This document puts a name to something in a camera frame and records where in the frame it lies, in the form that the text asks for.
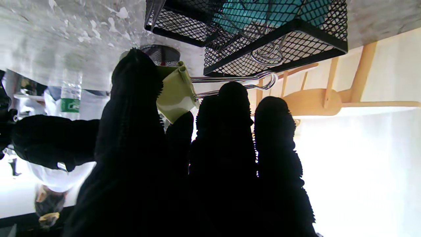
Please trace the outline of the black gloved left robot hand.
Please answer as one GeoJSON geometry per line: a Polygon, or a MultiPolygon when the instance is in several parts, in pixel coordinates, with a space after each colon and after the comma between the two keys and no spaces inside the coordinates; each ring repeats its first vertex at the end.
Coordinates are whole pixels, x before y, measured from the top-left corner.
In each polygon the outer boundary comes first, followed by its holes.
{"type": "Polygon", "coordinates": [[[287,102],[266,96],[251,118],[247,89],[224,84],[166,132],[157,66],[131,48],[112,74],[96,165],[63,237],[316,237],[287,102]]]}

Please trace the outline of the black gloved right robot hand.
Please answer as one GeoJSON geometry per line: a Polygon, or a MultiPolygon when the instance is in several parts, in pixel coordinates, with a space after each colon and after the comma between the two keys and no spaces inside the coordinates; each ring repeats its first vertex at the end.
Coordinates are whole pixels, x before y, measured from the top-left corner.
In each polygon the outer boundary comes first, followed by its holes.
{"type": "Polygon", "coordinates": [[[11,139],[23,160],[57,170],[63,163],[68,171],[94,161],[99,120],[35,115],[18,121],[11,139]]]}

